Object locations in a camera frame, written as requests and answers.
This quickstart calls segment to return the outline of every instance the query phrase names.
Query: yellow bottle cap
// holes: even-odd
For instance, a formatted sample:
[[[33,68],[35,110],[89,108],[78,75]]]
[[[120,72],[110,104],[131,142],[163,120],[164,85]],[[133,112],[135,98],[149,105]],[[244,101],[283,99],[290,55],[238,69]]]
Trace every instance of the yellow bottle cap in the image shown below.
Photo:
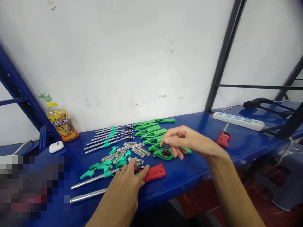
[[[48,107],[55,107],[55,106],[58,106],[58,104],[56,102],[48,102],[47,106]]]

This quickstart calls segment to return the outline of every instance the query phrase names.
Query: screwdriver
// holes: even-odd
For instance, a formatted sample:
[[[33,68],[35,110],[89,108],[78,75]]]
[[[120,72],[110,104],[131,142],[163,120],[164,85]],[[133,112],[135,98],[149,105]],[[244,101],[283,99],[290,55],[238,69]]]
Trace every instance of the screwdriver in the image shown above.
[[[165,156],[166,156],[167,153],[168,153],[168,149],[169,149],[169,144],[164,143],[164,145],[163,145],[163,161],[162,161],[162,166],[161,166],[161,168],[163,167],[164,158],[165,158]]]

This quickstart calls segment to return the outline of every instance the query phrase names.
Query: blue workbench surface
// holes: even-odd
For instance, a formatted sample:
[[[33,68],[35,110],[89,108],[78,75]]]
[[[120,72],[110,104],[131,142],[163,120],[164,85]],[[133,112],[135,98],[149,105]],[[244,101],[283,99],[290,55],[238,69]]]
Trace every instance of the blue workbench surface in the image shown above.
[[[176,119],[176,123],[159,123],[159,125],[161,128],[166,129],[186,125],[214,141],[217,140],[222,129],[225,127],[224,122],[212,119],[212,115],[205,112],[191,113],[176,116],[174,118]],[[257,131],[236,125],[230,124],[227,131],[232,135],[232,138],[229,141],[229,148],[227,148],[226,151],[231,156],[235,166],[250,162],[252,159],[273,151],[286,143],[276,138],[268,137]],[[66,181],[68,183],[65,184],[64,188],[59,189],[59,194],[63,193],[64,195],[75,197],[107,188],[110,184],[112,177],[97,180],[78,189],[70,190],[71,185],[81,182],[79,177],[86,172],[91,165],[100,161],[102,157],[107,156],[111,151],[112,146],[109,146],[108,148],[102,148],[85,155],[83,148],[86,147],[86,144],[91,141],[94,135],[94,131],[80,133],[78,139],[65,143],[65,147],[61,151],[51,154],[48,149],[46,149],[40,154],[70,156],[70,180]],[[142,140],[139,136],[136,136],[133,141],[140,143]],[[125,142],[126,140],[122,140],[113,145],[122,147]],[[138,155],[132,152],[132,157],[135,156],[138,157]],[[144,165],[149,164],[153,167],[161,162],[162,160],[160,158],[154,158],[152,156],[152,152],[149,157],[144,157]],[[147,182],[141,188],[138,195],[139,211],[174,198],[194,187],[201,178],[204,180],[209,180],[211,178],[205,159],[194,152],[192,154],[184,155],[184,160],[176,158],[171,161],[165,161],[164,167],[167,172],[165,177]],[[103,174],[103,170],[97,171],[94,177],[101,174]],[[67,220],[66,222],[68,222],[68,225],[76,226],[87,221],[95,211],[101,197],[102,196],[96,196],[72,204],[70,212],[64,215],[64,219]],[[52,209],[54,209],[55,203],[56,196],[53,196]]]
[[[300,102],[292,102],[292,101],[287,101],[287,102],[278,102],[278,104],[283,105],[283,106],[287,106],[289,108],[292,108],[294,110],[296,110],[299,105],[301,104]],[[279,106],[275,106],[275,105],[269,105],[269,104],[262,104],[261,106],[268,108],[268,109],[272,109],[274,111],[277,112],[282,112],[282,111],[289,111],[287,109],[284,109],[282,107]],[[220,109],[214,109],[212,110],[213,112],[216,111],[221,111],[221,109],[226,109],[228,107],[225,108],[220,108]],[[243,105],[239,105],[239,106],[233,106],[231,109],[229,110],[225,110],[226,113],[228,114],[233,114],[233,115],[237,115],[237,116],[242,116],[242,117],[246,117],[246,118],[251,118],[251,119],[255,119],[255,120],[260,120],[263,121],[265,123],[266,127],[272,128],[272,127],[276,127],[279,125],[283,125],[286,123],[287,119],[284,119],[282,117],[280,117],[278,114],[260,109],[260,108],[255,108],[255,109],[245,109],[243,107]],[[295,133],[293,134],[292,138],[298,139],[303,137],[303,124],[301,124],[301,126],[295,131]]]

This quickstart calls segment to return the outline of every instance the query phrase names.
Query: person's right hand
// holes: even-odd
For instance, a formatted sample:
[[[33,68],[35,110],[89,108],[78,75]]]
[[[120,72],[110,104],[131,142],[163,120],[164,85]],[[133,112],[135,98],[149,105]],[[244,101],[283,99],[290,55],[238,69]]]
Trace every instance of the person's right hand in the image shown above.
[[[203,157],[221,156],[226,154],[226,152],[210,138],[207,138],[186,126],[167,130],[161,140],[161,146],[164,145],[164,142],[170,145],[173,156],[175,158],[178,156],[181,160],[184,157],[183,153],[186,154],[186,150],[182,147],[194,150]]]

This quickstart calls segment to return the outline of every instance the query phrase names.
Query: person's left hand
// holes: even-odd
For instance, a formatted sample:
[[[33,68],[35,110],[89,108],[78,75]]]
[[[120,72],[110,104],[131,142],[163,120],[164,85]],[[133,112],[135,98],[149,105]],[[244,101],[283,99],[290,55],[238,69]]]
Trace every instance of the person's left hand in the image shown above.
[[[138,208],[138,192],[145,184],[143,181],[149,165],[138,174],[135,159],[116,172],[108,189],[103,195],[96,211],[86,226],[130,226]]]

